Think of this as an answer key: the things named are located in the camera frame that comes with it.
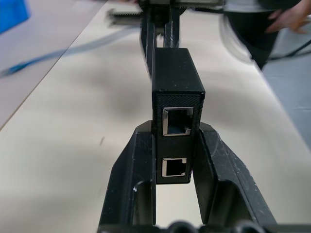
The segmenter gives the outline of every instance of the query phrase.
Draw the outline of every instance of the white table surface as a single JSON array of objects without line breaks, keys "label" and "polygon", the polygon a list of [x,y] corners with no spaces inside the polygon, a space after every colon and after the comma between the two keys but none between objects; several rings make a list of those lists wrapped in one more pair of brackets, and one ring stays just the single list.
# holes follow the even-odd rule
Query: white table surface
[{"label": "white table surface", "polygon": [[92,0],[25,2],[31,17],[0,33],[0,72],[51,52],[59,50],[60,53],[8,77],[0,74],[0,128],[104,4],[104,1]]},{"label": "white table surface", "polygon": [[[107,3],[72,46],[121,30]],[[206,90],[202,121],[244,161],[279,223],[311,223],[311,155],[264,78],[235,60],[218,16],[186,12],[188,48]],[[113,163],[152,118],[139,33],[63,56],[0,131],[0,232],[96,232]],[[157,186],[157,224],[201,223],[193,183]]]}]

